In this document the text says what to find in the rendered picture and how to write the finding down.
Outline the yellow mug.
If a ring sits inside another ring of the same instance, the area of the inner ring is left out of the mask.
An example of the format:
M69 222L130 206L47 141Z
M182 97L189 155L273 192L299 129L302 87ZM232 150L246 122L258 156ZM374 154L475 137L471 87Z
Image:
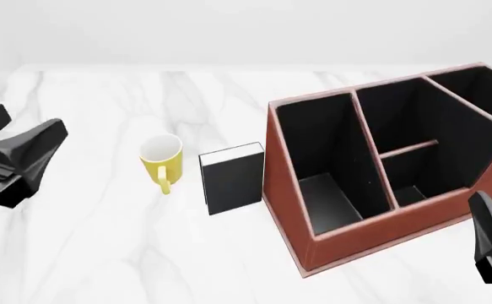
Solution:
M172 133L149 138L140 146L139 159L161 192L170 194L170 187L182 177L183 143Z

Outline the black book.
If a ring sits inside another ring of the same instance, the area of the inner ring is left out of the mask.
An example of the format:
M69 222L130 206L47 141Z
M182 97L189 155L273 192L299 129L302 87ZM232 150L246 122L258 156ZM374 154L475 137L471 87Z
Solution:
M264 149L258 142L198 156L208 214L262 200Z

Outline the red-brown desk caddy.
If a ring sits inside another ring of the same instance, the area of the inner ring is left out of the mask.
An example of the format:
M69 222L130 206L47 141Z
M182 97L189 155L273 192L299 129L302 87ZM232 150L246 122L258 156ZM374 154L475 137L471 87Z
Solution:
M308 277L492 215L482 62L268 104L263 199Z

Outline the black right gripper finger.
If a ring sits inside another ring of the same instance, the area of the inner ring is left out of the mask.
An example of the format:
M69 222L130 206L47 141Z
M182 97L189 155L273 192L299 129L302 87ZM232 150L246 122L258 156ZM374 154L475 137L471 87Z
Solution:
M474 225L474 260L478 262L492 257L492 198L486 192L477 191L468 204Z

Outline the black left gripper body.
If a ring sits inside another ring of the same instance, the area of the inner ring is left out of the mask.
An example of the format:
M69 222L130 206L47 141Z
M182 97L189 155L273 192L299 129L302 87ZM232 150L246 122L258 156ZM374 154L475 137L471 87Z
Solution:
M0 176L0 206L14 209L25 199L33 197L38 191L20 175L11 173Z

